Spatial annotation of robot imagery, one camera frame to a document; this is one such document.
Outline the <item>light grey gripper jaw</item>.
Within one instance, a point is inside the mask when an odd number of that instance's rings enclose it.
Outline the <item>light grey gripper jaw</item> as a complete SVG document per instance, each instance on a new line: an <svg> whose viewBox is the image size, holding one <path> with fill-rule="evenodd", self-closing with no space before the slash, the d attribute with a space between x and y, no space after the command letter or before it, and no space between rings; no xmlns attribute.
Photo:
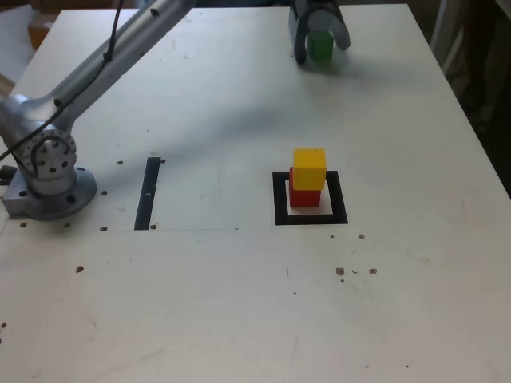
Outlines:
<svg viewBox="0 0 511 383"><path fill-rule="evenodd" d="M313 1L309 16L310 31L329 32L340 50L351 46L351 37L337 1Z"/></svg>

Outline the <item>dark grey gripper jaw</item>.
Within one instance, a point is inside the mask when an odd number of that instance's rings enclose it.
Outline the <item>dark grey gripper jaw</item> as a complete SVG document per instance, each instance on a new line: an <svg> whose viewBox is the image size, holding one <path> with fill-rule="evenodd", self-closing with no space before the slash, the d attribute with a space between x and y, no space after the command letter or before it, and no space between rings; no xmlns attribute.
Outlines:
<svg viewBox="0 0 511 383"><path fill-rule="evenodd" d="M309 33L308 18L311 5L290 5L288 28L293 45L293 56L298 65L307 59L306 38Z"/></svg>

